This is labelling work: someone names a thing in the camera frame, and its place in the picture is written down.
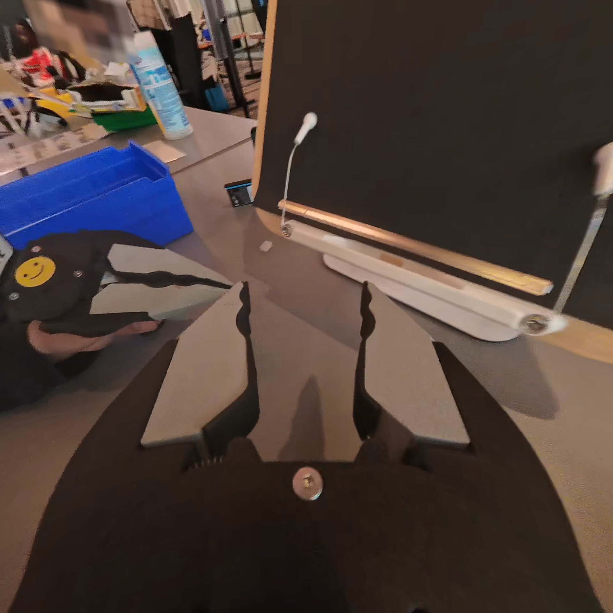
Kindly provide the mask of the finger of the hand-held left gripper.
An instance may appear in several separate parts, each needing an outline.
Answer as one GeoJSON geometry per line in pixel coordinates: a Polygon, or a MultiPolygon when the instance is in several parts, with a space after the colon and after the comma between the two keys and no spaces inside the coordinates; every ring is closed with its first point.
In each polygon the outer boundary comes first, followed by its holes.
{"type": "Polygon", "coordinates": [[[107,260],[112,274],[122,283],[155,288],[204,286],[223,290],[232,286],[217,272],[168,249],[114,244],[107,260]]]}
{"type": "Polygon", "coordinates": [[[192,286],[149,287],[111,283],[93,298],[91,315],[145,313],[155,320],[184,320],[202,313],[228,288],[192,286]]]}

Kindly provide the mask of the open cardboard box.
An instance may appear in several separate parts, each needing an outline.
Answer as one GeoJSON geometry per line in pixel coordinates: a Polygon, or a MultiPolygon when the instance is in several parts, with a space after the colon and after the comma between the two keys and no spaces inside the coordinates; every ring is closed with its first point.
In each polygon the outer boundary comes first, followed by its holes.
{"type": "Polygon", "coordinates": [[[147,108],[139,87],[98,82],[75,85],[66,92],[71,96],[75,109],[86,110],[90,114],[142,112],[147,108]]]}

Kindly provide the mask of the blue plastic bin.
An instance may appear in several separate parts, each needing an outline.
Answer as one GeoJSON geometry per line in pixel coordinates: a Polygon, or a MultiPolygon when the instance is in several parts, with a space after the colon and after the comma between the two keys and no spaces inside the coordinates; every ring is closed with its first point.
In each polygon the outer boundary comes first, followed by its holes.
{"type": "Polygon", "coordinates": [[[169,167],[133,141],[1,186],[1,235],[16,249],[50,234],[110,230],[159,246],[194,231],[169,167]]]}

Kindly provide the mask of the yellow plastic item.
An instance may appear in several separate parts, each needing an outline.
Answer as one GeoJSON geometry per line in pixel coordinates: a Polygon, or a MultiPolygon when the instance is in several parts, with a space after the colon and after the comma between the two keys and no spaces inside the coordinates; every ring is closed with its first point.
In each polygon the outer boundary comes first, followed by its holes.
{"type": "Polygon", "coordinates": [[[67,91],[45,93],[37,89],[30,89],[28,97],[33,101],[33,109],[39,113],[50,111],[60,116],[62,119],[76,114],[75,101],[67,91]]]}

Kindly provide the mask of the black wooden book stand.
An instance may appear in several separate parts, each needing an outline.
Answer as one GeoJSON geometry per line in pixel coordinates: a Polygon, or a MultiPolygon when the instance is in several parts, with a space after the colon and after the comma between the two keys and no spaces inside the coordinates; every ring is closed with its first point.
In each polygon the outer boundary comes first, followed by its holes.
{"type": "MultiPolygon", "coordinates": [[[[612,142],[612,1],[269,1],[256,206],[554,309],[612,142]]],[[[612,363],[612,195],[544,341],[612,363]]]]}

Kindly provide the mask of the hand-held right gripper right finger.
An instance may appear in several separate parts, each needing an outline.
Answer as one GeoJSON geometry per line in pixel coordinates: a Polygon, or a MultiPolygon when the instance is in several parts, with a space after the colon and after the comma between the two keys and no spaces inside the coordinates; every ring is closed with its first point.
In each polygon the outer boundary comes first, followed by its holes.
{"type": "Polygon", "coordinates": [[[353,403],[359,438],[372,437],[387,416],[420,443],[466,448],[470,437],[431,336],[369,281],[360,314],[353,403]]]}

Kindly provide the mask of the green plastic bin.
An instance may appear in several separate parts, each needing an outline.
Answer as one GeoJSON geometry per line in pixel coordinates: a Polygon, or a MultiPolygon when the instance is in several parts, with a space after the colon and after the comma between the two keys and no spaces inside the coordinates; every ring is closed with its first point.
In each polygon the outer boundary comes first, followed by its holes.
{"type": "Polygon", "coordinates": [[[91,118],[109,133],[157,125],[156,117],[147,104],[144,110],[96,111],[92,112],[91,118]]]}

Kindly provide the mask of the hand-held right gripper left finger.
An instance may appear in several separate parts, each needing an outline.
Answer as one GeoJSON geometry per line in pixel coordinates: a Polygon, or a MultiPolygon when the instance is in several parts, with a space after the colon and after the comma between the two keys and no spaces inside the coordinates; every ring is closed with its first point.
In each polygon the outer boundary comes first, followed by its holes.
{"type": "Polygon", "coordinates": [[[191,443],[223,456],[260,414],[249,284],[239,282],[180,334],[141,438],[144,448],[191,443]]]}

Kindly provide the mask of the white wipes canister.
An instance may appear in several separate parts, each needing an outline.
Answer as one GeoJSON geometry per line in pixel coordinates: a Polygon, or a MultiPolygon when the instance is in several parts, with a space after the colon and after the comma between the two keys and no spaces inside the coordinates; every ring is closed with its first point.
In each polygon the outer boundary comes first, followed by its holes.
{"type": "Polygon", "coordinates": [[[151,31],[135,33],[127,44],[128,63],[167,140],[193,134],[175,82],[151,31]]]}

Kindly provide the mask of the person's left hand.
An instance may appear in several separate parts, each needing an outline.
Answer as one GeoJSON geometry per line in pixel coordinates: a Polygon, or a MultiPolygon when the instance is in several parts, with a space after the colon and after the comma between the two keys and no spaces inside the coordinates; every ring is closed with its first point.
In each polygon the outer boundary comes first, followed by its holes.
{"type": "Polygon", "coordinates": [[[154,332],[162,321],[135,322],[101,337],[81,337],[69,333],[47,333],[41,329],[41,322],[33,321],[27,326],[30,345],[52,362],[62,362],[78,353],[96,352],[110,345],[114,340],[154,332]]]}

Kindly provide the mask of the white barcode label sheet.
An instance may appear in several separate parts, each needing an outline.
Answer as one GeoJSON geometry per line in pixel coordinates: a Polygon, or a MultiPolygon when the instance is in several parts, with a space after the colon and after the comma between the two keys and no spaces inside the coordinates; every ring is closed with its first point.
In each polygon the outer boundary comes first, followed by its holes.
{"type": "Polygon", "coordinates": [[[142,145],[143,149],[156,157],[162,163],[170,163],[186,157],[186,153],[162,140],[156,140],[142,145]]]}

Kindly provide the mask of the printed paper sheet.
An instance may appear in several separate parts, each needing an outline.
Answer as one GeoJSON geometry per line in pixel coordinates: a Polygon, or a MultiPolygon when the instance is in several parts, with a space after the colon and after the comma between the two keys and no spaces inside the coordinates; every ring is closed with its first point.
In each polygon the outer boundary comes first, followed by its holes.
{"type": "Polygon", "coordinates": [[[1,176],[25,169],[30,165],[80,149],[110,135],[97,124],[85,125],[75,131],[62,132],[42,140],[22,145],[1,144],[1,176]]]}

